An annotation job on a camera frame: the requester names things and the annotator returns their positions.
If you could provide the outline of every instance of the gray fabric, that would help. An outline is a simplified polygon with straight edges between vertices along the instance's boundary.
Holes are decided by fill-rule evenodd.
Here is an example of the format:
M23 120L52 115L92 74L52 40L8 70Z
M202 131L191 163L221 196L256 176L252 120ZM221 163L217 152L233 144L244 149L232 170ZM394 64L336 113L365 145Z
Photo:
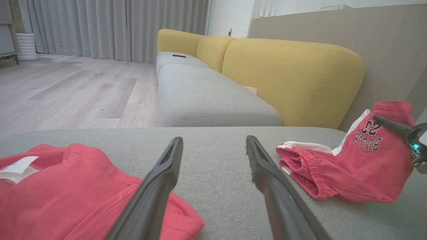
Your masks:
M182 57L174 57L173 54L186 56L186 58ZM189 54L185 53L175 53L175 52L160 52L157 54L157 60L156 60L156 77L158 78L160 69L170 63L177 63L177 64L185 64L185 65L191 65L191 66L198 66L198 67L208 67L206 63L198 60L196 57L193 57Z
M246 156L247 135L256 136L278 163L275 147L284 141L336 147L344 133L311 127L206 127L144 129L79 129L32 132L0 142L0 157L38 144L98 147L121 170L143 178L173 137L184 139L184 152L174 193L203 218L198 240L272 239L263 195L251 182ZM297 192L333 240L425 239L425 176L414 172L396 203L351 203L333 197L311 198L293 180Z
M38 53L152 63L158 30L205 31L207 0L26 1Z
M281 126L279 113L219 72L167 64L158 76L159 126Z

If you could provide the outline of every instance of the wall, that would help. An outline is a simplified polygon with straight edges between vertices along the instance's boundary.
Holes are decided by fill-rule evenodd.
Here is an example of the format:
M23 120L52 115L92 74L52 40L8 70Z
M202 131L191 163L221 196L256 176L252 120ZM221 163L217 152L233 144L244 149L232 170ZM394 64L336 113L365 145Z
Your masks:
M359 54L365 78L340 130L376 101L427 105L427 4L316 11L254 19L250 38L335 44Z
M281 0L281 15L316 12L321 7L346 4L352 8L427 3L427 0Z
M232 26L232 37L247 36L254 0L213 0L212 5L209 35L227 36L227 27Z

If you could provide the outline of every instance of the white plant pot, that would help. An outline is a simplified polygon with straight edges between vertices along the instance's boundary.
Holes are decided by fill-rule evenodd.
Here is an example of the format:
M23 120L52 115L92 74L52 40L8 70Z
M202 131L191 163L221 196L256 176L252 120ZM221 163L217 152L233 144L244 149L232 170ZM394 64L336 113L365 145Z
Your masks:
M34 61L38 60L35 52L34 33L17 33L19 48L21 53L18 53L19 61Z

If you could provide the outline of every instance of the sofa seat cushion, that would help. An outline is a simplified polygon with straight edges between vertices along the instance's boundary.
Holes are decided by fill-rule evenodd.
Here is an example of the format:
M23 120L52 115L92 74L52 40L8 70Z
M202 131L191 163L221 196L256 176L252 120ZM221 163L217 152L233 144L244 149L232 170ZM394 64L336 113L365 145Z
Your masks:
M159 126L281 126L260 97L211 68L168 64L158 76Z
M185 58L182 57L175 57L173 54L176 55L182 55L186 56ZM204 62L198 60L196 57L193 57L189 54L185 53L175 53L175 52L160 52L157 54L156 59L156 76L158 79L159 71L160 69L165 66L166 64L170 63L177 63L177 64L187 64L191 66L198 66L198 67L209 67Z

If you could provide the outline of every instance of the gray sofa cushion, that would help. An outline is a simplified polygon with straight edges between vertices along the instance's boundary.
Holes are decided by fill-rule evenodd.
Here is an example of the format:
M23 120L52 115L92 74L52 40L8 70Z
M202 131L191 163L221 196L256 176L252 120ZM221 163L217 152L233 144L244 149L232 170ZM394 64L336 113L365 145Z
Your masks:
M283 141L314 142L331 148L344 132L310 127L206 127L79 129L32 132L0 141L0 157L38 144L98 147L121 170L144 178L173 137L184 139L178 184L173 190L203 218L197 240L272 239L264 196L252 183L247 135L256 136L272 159ZM414 172L396 203L351 203L311 198L291 183L333 240L425 239L425 177Z
M182 57L174 57L173 54L186 56L186 58ZM208 67L204 62L198 60L197 58L185 54L185 53L175 53L175 52L160 52L157 54L156 59L156 76L158 78L160 69L166 64L176 63L176 64L186 64L191 66L198 67Z
M281 126L279 113L219 72L180 64L158 78L159 126Z

